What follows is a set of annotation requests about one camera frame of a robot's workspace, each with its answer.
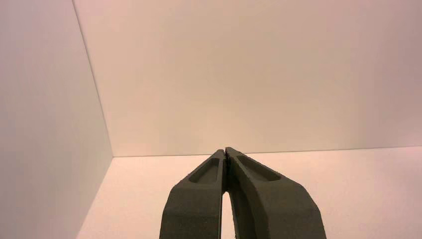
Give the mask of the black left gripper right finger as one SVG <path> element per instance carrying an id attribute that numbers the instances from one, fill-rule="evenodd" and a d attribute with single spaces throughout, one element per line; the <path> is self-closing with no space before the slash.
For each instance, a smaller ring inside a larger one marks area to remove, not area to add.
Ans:
<path id="1" fill-rule="evenodd" d="M 237 239 L 324 239 L 320 210 L 301 184 L 226 147 Z"/>

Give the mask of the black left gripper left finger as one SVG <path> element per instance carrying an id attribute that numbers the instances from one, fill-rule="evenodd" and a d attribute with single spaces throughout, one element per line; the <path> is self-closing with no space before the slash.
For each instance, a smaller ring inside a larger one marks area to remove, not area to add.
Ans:
<path id="1" fill-rule="evenodd" d="M 219 149 L 171 189 L 159 237 L 219 239 L 225 192 L 226 156 Z"/>

